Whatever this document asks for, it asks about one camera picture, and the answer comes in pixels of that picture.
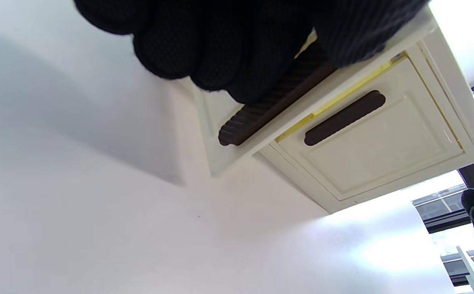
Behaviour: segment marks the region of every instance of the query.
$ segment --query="white wall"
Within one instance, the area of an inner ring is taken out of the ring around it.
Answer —
[[[474,0],[432,0],[430,7],[467,82],[474,86]]]
[[[452,293],[410,203],[210,179],[192,99],[71,1],[0,0],[0,294]]]

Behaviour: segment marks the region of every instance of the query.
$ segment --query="white ceiling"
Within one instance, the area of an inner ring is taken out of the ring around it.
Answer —
[[[474,0],[433,0],[430,7],[467,82],[474,86]]]

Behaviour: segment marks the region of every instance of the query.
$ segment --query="cabinet door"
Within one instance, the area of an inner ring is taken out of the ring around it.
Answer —
[[[234,102],[226,91],[200,91],[189,80],[183,80],[185,87],[192,92],[197,106],[211,174],[218,176],[242,158],[259,151],[319,106],[356,85],[366,74],[378,69],[435,28],[436,22],[431,11],[424,9],[388,41],[383,52],[369,60],[337,70],[239,146],[221,145],[218,132],[242,105]]]
[[[411,61],[400,60],[346,100],[370,91],[383,94],[385,104],[316,145],[304,143],[306,132],[340,109],[279,142],[329,192],[329,201],[360,201],[369,190],[463,153]]]

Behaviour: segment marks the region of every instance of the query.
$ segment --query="drawer handle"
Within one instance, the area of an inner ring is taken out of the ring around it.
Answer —
[[[367,93],[362,98],[306,132],[304,143],[308,146],[316,145],[351,123],[380,108],[385,102],[386,97],[379,91],[375,90]]]

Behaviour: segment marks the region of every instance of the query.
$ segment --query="raised door panel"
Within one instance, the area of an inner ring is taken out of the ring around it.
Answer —
[[[346,100],[377,90],[386,102],[313,146],[305,133],[331,109],[279,142],[337,201],[356,196],[463,152],[408,59],[399,61]]]

